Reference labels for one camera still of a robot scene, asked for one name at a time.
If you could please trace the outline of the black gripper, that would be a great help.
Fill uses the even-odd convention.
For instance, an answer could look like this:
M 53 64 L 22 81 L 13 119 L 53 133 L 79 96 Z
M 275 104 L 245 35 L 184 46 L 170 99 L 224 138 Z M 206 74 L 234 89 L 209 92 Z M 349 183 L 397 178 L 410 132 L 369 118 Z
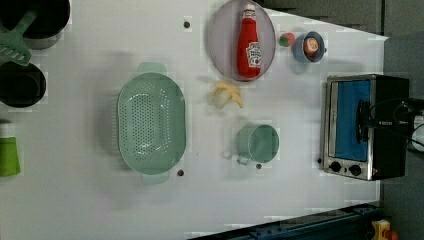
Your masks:
M 422 115 L 422 99 L 389 99 L 367 108 L 364 125 L 390 130 L 405 127 L 409 132 L 414 132 L 423 126 L 422 123 L 416 124 L 416 118 Z

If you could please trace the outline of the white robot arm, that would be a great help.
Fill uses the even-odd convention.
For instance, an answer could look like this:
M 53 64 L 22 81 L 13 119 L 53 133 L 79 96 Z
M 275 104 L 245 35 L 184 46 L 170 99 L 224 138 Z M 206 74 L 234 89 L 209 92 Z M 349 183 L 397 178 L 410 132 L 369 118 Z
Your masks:
M 388 110 L 389 119 L 380 120 L 375 109 L 394 104 Z M 363 119 L 358 122 L 359 131 L 383 129 L 406 140 L 414 151 L 423 151 L 423 100 L 414 98 L 395 98 L 370 105 L 365 108 Z

